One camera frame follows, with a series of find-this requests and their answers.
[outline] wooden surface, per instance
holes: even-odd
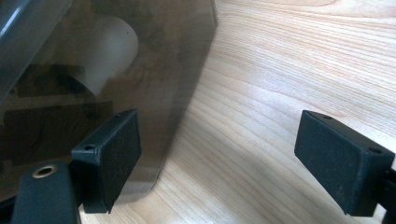
[[[396,3],[218,0],[219,26],[153,191],[85,223],[378,223],[294,157],[303,109],[396,151]]]

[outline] black plastic bracket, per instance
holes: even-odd
[[[105,122],[72,150],[72,162],[50,162],[26,173],[11,223],[79,223],[87,213],[110,212],[141,155],[137,110]]]
[[[393,152],[336,119],[303,111],[294,153],[346,214],[371,217],[381,203],[396,217]]]

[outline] transparent panel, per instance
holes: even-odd
[[[106,119],[138,108],[143,155],[121,200],[161,171],[216,20],[211,0],[77,0],[0,105],[0,201],[21,174],[70,150]]]

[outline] black plastic part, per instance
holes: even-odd
[[[34,178],[34,171],[45,166],[56,171]],[[23,175],[14,206],[12,224],[80,223],[69,167],[63,162],[44,164]]]
[[[394,170],[389,171],[387,177],[380,181],[376,196],[378,202],[387,209],[384,223],[387,220],[394,220],[392,223],[396,223],[396,172]]]
[[[86,213],[111,211],[141,151],[137,110],[116,115],[72,150]]]
[[[303,111],[294,153],[346,214],[371,217],[395,155],[336,119]]]
[[[11,221],[15,200],[16,197],[12,197],[0,203],[0,224]]]

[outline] mounting hole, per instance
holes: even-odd
[[[32,174],[32,177],[39,179],[39,178],[44,178],[47,177],[49,175],[52,175],[53,173],[55,173],[57,170],[55,165],[47,165],[47,166],[43,166],[38,168],[37,170],[35,170]]]
[[[369,151],[374,152],[375,154],[381,154],[382,150],[375,148],[375,147],[369,147]]]
[[[95,145],[87,145],[87,146],[84,147],[84,149],[87,150],[87,151],[88,150],[92,150],[94,148],[95,148]]]

